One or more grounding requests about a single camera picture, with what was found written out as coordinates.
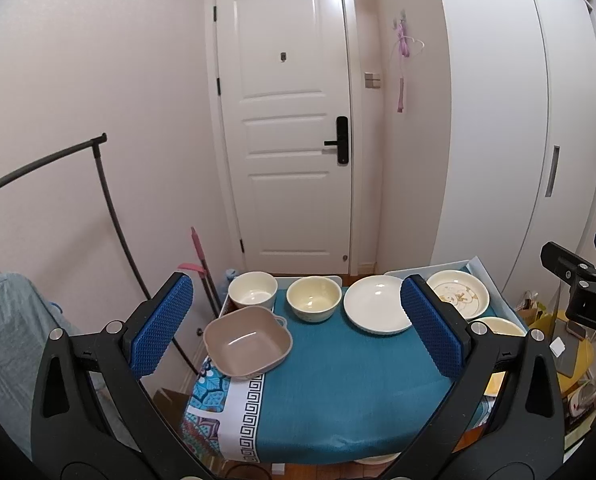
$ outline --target blue gripper pad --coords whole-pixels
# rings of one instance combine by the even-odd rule
[[[465,320],[451,304],[442,302],[418,274],[403,280],[400,304],[440,373],[456,380],[470,351]]]
[[[137,380],[155,371],[192,302],[193,283],[181,274],[132,340],[129,368]]]

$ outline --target metal clothes rack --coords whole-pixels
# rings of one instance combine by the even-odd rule
[[[44,156],[43,158],[39,158],[38,160],[31,162],[31,163],[27,164],[26,166],[23,166],[22,168],[18,168],[17,170],[14,170],[11,173],[6,174],[5,176],[1,177],[0,178],[0,188],[6,186],[7,184],[10,184],[11,182],[14,182],[15,180],[18,180],[20,177],[25,176],[26,174],[31,173],[32,171],[38,170],[39,168],[42,168],[43,166],[47,166],[48,164],[51,164],[52,162],[55,162],[56,160],[60,160],[61,158],[64,158],[66,156],[73,155],[73,153],[78,153],[83,150],[87,150],[87,149],[91,148],[93,155],[94,155],[94,160],[96,162],[96,169],[98,170],[98,178],[100,180],[100,186],[102,186],[102,192],[105,195],[105,202],[107,203],[107,209],[109,210],[109,216],[111,217],[111,222],[113,222],[113,224],[114,224],[114,229],[116,230],[116,235],[118,236],[118,241],[120,241],[120,245],[123,248],[124,256],[126,256],[127,261],[129,262],[129,266],[132,268],[134,277],[136,277],[136,281],[140,285],[140,289],[142,290],[144,297],[147,300],[150,300],[151,295],[149,293],[149,290],[147,289],[147,286],[144,283],[144,280],[142,279],[142,276],[140,275],[140,272],[138,271],[138,267],[136,267],[136,262],[134,261],[134,257],[132,256],[131,251],[129,250],[129,245],[127,245],[127,240],[124,238],[123,230],[121,229],[120,222],[118,221],[118,215],[116,215],[116,210],[115,210],[114,204],[111,200],[111,194],[109,192],[109,187],[107,186],[107,179],[105,178],[105,171],[102,167],[102,158],[100,155],[100,145],[103,144],[104,142],[107,142],[107,134],[102,134],[101,136],[96,137],[94,139],[86,140],[85,142],[81,142],[79,144],[71,146],[70,148],[65,148],[64,150],[60,150],[59,152],[55,152],[55,153],[52,153],[51,155],[47,155],[47,156]],[[187,356],[185,351],[182,349],[182,347],[180,346],[178,341],[175,340],[175,338],[173,338],[172,343],[174,344],[175,349],[179,352],[179,354],[185,360],[188,367],[191,368],[191,371],[193,371],[193,373],[198,375],[198,370],[196,370],[196,368],[193,366],[193,363],[191,362],[191,360],[189,359],[189,357]]]

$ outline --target black door handle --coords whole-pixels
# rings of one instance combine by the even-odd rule
[[[325,146],[337,146],[338,164],[349,164],[349,120],[340,116],[335,120],[336,140],[325,140]]]

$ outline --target gray cloth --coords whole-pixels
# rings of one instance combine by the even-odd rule
[[[0,424],[31,458],[31,408],[36,376],[49,332],[78,331],[20,274],[0,274]],[[137,449],[108,397],[100,374],[91,374],[98,399],[116,438]]]

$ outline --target metal screw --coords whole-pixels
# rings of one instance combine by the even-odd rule
[[[52,341],[57,341],[62,337],[62,328],[54,328],[51,332],[49,332],[49,339]]]
[[[111,321],[105,327],[107,333],[109,334],[117,334],[123,329],[123,322],[122,321]]]
[[[476,321],[475,323],[472,323],[471,330],[473,330],[473,332],[475,332],[478,335],[486,334],[486,332],[488,332],[488,328],[481,321]]]
[[[538,330],[537,328],[531,330],[531,337],[536,341],[544,341],[544,333],[542,330]]]

